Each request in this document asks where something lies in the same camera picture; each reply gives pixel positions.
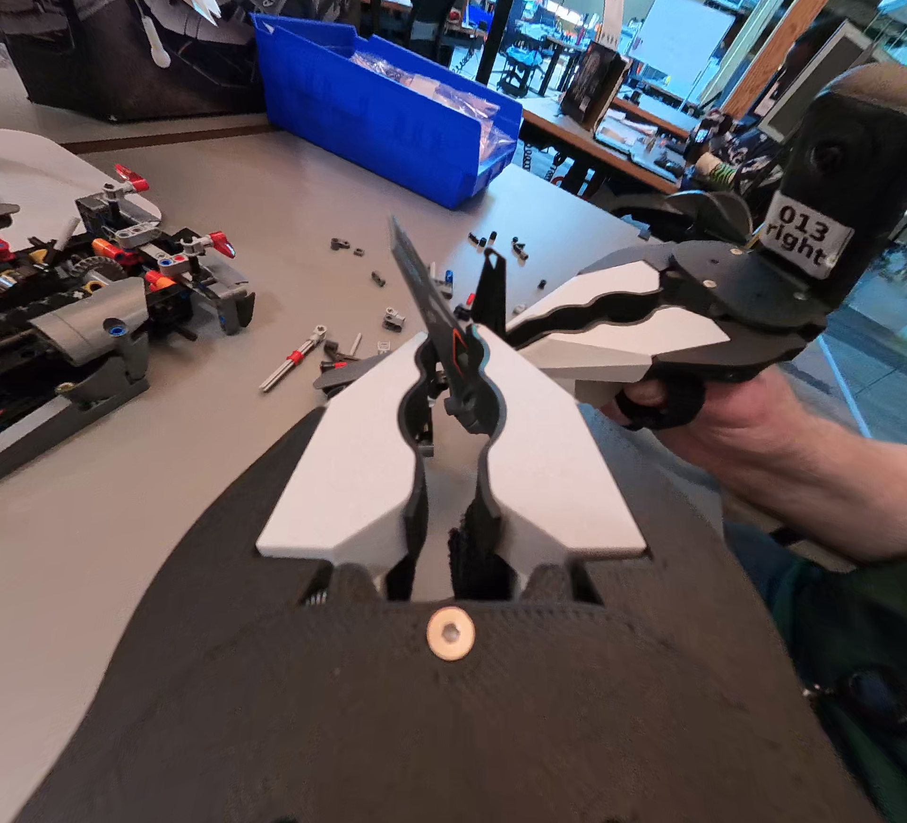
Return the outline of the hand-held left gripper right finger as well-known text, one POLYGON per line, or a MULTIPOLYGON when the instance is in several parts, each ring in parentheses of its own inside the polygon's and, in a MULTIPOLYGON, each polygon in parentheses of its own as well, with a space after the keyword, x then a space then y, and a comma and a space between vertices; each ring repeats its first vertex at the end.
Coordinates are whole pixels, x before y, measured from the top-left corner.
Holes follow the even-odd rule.
POLYGON ((487 437, 463 517, 463 598, 508 600, 539 568, 648 546, 579 403, 485 325, 469 328, 471 431, 487 437))

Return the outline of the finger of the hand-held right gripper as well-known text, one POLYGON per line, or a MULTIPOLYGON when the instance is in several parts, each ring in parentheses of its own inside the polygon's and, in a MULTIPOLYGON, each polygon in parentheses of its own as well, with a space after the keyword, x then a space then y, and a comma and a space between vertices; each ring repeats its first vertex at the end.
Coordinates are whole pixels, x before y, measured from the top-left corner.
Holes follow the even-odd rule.
POLYGON ((552 332, 521 354, 574 400, 601 407, 623 384, 640 381, 656 356, 726 341, 729 335, 716 323, 599 323, 552 332))
POLYGON ((659 306, 661 293, 659 271, 643 261, 579 273, 513 318, 505 341, 519 350, 555 332, 639 322, 659 306))

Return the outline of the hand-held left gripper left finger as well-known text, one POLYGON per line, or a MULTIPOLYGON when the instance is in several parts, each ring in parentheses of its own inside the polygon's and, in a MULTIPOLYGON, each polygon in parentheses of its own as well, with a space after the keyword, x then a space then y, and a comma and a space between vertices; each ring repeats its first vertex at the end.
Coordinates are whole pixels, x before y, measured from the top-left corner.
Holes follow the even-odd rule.
POLYGON ((380 359, 321 411, 258 536, 263 557, 366 568, 409 600, 428 526, 436 351, 426 332, 380 359))

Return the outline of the grey black lego subassembly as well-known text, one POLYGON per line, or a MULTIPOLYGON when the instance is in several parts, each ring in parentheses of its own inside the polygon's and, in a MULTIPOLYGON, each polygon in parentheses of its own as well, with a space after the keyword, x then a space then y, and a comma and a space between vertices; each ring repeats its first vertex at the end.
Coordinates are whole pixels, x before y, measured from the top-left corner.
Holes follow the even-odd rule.
POLYGON ((316 387, 330 407, 343 408, 341 438, 347 424, 363 421, 366 432, 401 441, 414 454, 434 454, 433 406, 441 400, 446 414, 468 433, 498 436, 506 413, 505 398, 484 370, 486 348, 466 335, 455 338, 453 355, 442 355, 425 333, 393 352, 361 362, 336 362, 316 387))

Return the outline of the long black lego panel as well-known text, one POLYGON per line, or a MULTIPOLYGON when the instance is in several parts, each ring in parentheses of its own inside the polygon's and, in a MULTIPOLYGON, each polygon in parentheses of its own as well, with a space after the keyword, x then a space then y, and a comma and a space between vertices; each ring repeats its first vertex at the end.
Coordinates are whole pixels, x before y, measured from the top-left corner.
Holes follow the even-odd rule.
POLYGON ((447 383, 446 412, 472 434, 491 436, 499 418, 496 395, 482 373, 484 342, 463 327, 439 293, 421 256, 394 216, 388 219, 390 248, 408 286, 447 383))

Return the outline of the person's right forearm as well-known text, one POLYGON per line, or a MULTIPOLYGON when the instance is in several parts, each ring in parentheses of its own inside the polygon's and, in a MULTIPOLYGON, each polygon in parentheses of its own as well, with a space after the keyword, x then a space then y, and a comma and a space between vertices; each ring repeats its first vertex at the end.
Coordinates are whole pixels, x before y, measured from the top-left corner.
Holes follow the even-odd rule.
POLYGON ((808 424, 787 453, 757 472, 751 489, 734 493, 854 562, 904 559, 905 445, 804 409, 808 424))

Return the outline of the grey lego axle red bush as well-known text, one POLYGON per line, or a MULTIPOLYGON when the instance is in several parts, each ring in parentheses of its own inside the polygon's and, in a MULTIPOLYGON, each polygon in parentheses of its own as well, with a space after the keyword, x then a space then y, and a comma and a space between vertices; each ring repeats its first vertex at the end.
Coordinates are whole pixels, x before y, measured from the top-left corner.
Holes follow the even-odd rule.
POLYGON ((296 369, 301 363, 303 363, 310 353, 315 351, 315 349, 325 340, 327 333, 327 327, 323 324, 317 325, 312 333, 306 338, 301 345, 294 349, 289 355, 284 359, 282 364, 278 368, 266 377, 266 380, 263 381, 258 387, 258 391, 261 394, 267 394, 271 392, 283 379, 285 379, 294 369, 296 369))

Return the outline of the scattered loose lego pieces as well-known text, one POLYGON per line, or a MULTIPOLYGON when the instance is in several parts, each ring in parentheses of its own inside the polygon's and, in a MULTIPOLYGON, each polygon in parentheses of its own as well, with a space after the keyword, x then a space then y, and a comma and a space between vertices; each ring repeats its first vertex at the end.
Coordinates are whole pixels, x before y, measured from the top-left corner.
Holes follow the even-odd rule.
MULTIPOLYGON (((483 255, 488 255, 493 248, 493 245, 496 243, 497 233, 493 231, 487 238, 479 238, 474 233, 470 232, 467 236, 471 245, 477 250, 482 251, 483 255)), ((523 265, 528 261, 529 255, 525 251, 525 243, 521 241, 518 237, 512 239, 512 251, 513 255, 516 256, 518 264, 523 265)), ((451 270, 445 272, 445 277, 440 279, 436 277, 436 265, 430 263, 428 266, 428 271, 433 281, 438 287, 439 293, 446 300, 451 300, 453 297, 454 289, 454 273, 451 270)), ((465 303, 457 305, 454 310, 454 317, 462 322, 469 322, 472 318, 473 308, 475 307, 478 300, 478 292, 471 293, 465 303)), ((392 331, 394 333, 400 333, 403 330, 405 319, 402 314, 393 307, 388 307, 385 309, 385 314, 382 320, 382 327, 384 330, 392 331)), ((325 340, 323 344, 325 358, 320 364, 320 370, 322 373, 328 371, 339 369, 342 366, 347 364, 353 364, 358 360, 357 350, 361 341, 362 335, 358 334, 356 340, 350 346, 346 353, 341 352, 338 349, 338 344, 335 341, 325 340)))

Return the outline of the person's right hand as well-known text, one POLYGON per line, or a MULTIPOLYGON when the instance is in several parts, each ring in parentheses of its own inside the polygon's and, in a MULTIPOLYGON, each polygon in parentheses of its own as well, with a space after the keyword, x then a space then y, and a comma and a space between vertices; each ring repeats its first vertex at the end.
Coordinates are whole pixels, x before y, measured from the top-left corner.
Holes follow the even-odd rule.
POLYGON ((808 414, 786 376, 771 367, 748 382, 709 383, 693 421, 654 434, 675 456, 743 494, 807 424, 808 414))

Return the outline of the person's blue jeans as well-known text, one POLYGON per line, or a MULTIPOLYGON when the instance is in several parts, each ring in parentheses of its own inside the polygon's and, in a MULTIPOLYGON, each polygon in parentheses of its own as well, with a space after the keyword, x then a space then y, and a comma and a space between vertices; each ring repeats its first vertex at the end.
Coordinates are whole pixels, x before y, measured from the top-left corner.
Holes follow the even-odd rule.
POLYGON ((796 558, 768 534, 733 521, 723 523, 725 543, 769 613, 796 570, 796 558))

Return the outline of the clear plastic bags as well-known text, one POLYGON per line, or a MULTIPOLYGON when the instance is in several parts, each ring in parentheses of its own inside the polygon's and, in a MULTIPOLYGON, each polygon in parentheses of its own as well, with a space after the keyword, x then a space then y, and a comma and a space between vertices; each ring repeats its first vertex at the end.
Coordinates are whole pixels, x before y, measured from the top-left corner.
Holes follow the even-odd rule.
POLYGON ((444 107, 446 124, 450 124, 450 116, 456 114, 469 119, 478 126, 478 142, 454 144, 456 156, 463 156, 468 160, 474 158, 478 165, 482 165, 489 160, 503 156, 506 149, 516 144, 516 139, 512 135, 499 129, 494 123, 494 119, 500 111, 497 104, 471 92, 458 90, 447 82, 431 78, 423 73, 403 69, 392 64, 391 61, 371 53, 358 51, 352 55, 350 61, 427 101, 430 100, 444 107))

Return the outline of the grey monitor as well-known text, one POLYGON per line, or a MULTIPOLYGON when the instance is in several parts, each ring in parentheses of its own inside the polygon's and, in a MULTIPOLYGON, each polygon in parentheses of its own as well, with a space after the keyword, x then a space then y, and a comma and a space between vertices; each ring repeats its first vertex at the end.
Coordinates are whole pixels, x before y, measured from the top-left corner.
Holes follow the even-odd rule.
POLYGON ((847 71, 877 59, 875 45, 848 20, 833 19, 832 32, 802 67, 781 83, 781 92, 771 92, 765 113, 756 128, 778 144, 787 141, 797 130, 810 103, 832 81, 847 71))

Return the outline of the whiteboard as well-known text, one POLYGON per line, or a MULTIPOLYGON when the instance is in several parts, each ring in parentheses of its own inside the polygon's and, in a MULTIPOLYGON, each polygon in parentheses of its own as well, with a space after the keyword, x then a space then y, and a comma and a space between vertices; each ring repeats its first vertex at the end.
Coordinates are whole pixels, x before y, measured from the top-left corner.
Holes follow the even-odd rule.
POLYGON ((735 16, 694 0, 654 0, 627 55, 644 79, 685 103, 699 104, 716 76, 720 47, 735 16))

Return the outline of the blue plastic bin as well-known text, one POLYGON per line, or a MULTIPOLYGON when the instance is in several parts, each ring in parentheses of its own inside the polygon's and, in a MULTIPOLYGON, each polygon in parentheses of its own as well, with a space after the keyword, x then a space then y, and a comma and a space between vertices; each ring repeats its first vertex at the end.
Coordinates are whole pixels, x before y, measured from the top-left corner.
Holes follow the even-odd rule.
POLYGON ((255 13, 258 68, 266 114, 275 126, 430 201, 455 209, 510 165, 516 145, 478 165, 454 144, 478 142, 479 128, 444 107, 351 63, 367 52, 500 107, 495 125, 516 139, 522 106, 379 36, 346 24, 255 13))

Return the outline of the wooden post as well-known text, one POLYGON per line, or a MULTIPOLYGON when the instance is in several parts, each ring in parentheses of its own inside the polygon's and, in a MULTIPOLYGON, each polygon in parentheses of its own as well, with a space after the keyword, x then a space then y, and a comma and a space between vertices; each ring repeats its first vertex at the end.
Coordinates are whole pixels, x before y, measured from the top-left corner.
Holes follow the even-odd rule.
POLYGON ((741 119, 758 98, 787 56, 797 38, 809 27, 828 0, 794 0, 765 44, 727 96, 724 112, 741 119))

